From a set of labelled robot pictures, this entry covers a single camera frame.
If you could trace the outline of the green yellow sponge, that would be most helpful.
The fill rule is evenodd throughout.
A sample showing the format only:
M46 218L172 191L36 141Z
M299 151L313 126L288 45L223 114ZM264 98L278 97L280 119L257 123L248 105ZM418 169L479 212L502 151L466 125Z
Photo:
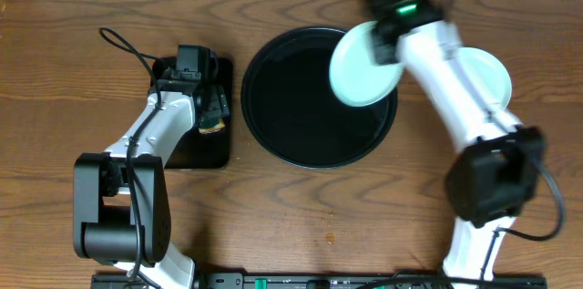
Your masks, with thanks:
M225 128L223 118L205 119L199 123L198 129L201 135L219 132Z

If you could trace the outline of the light blue plate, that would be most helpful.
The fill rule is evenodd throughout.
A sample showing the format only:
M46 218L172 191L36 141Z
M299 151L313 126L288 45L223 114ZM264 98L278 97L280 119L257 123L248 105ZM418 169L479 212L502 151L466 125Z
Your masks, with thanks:
M457 52L462 78L486 103L507 107L512 95L512 82L505 66L494 55L475 47L460 47Z
M349 30L333 50L329 81L334 95L349 107L366 107L387 97L404 72L400 63L378 64L373 52L369 21Z

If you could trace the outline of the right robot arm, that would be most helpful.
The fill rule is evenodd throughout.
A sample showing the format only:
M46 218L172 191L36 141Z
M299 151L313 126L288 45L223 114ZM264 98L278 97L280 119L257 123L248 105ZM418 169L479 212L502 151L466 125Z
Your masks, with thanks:
M479 83L464 59L456 26L432 0L372 2L373 55L381 67L403 65L432 101L457 157L445 176L455 212L442 263L447 288L494 288L504 237L536 193L545 139L526 128Z

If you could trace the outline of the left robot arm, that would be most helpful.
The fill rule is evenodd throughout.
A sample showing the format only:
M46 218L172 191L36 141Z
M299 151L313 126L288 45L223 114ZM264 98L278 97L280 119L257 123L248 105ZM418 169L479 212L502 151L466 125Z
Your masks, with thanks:
M229 116L232 86L160 80L128 132L74 165L76 254L112 264L157 288L191 288L196 264L170 241L164 168L174 152L192 158L189 132L214 132Z

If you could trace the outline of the rectangular black tray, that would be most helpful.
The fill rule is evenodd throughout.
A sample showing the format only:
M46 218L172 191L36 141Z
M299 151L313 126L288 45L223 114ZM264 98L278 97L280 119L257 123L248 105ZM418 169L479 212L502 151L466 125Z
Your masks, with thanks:
M233 64L226 57L219 58L216 83L222 85L229 116L223 117L225 127L212 133L201 134L198 129L185 133L172 151L167 170L220 169L230 158Z

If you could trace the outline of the round black tray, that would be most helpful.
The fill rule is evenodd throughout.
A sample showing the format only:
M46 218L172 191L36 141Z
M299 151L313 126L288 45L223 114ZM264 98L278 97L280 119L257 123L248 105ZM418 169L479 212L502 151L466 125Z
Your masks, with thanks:
M393 125L397 94L371 106L343 104L332 92L329 65L344 30L293 29L251 60L241 84L242 115L274 156L311 169L338 168L372 152Z

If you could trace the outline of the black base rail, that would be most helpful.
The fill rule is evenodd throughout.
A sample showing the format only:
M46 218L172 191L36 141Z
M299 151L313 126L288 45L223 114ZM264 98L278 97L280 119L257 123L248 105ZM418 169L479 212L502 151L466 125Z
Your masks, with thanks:
M372 276L279 276L214 273L198 275L190 288L197 289L354 289L375 284L374 288L437 289L437 288L549 288L544 277L497 278L492 284L454 284L440 275L397 274L388 277ZM143 280L132 283L124 275L96 274L90 281L91 289L164 288L150 286Z

